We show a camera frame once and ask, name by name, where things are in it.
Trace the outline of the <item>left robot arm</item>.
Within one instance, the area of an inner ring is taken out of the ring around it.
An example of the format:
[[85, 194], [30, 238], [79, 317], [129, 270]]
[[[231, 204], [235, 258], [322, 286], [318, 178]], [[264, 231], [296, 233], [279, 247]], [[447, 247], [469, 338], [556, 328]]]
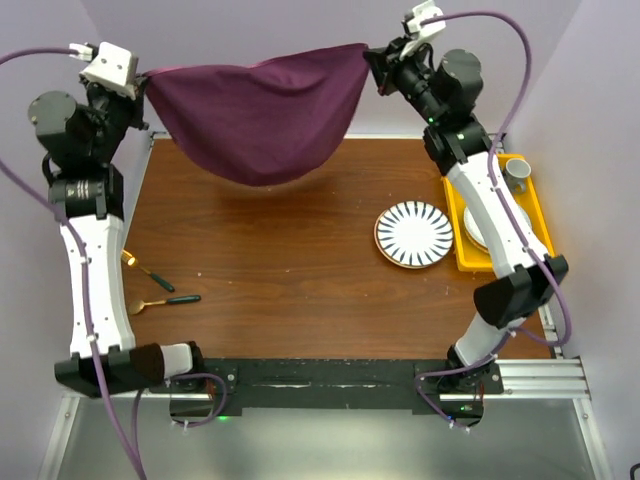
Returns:
[[170, 379], [196, 392], [207, 380], [196, 343], [137, 345], [125, 307], [124, 179], [112, 159], [129, 129], [145, 128], [143, 100], [95, 82], [84, 88], [86, 103], [49, 91], [28, 109], [46, 151], [47, 203], [60, 226], [71, 278], [70, 357], [55, 364], [55, 379], [90, 398], [101, 397], [103, 388], [120, 394]]

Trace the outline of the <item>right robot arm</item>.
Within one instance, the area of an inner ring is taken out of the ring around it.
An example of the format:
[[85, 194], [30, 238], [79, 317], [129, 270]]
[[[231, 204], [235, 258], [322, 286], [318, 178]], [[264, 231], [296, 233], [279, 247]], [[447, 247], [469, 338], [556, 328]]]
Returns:
[[425, 44], [405, 56], [405, 38], [363, 57], [382, 96], [400, 93], [426, 122], [425, 150], [458, 191], [479, 227], [495, 280], [474, 291], [474, 318], [449, 348], [438, 374], [443, 389], [476, 386], [507, 339], [547, 304], [568, 272], [529, 227], [504, 178], [484, 127], [473, 113], [483, 88], [481, 64], [463, 49], [446, 52], [438, 66], [426, 63]]

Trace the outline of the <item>purple cloth napkin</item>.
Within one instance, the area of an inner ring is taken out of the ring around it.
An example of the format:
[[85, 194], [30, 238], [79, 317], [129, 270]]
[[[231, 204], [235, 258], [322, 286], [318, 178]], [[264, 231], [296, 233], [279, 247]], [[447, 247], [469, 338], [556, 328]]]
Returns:
[[146, 96], [181, 151], [202, 169], [248, 186], [296, 180], [335, 152], [368, 76], [362, 43], [251, 66], [147, 72]]

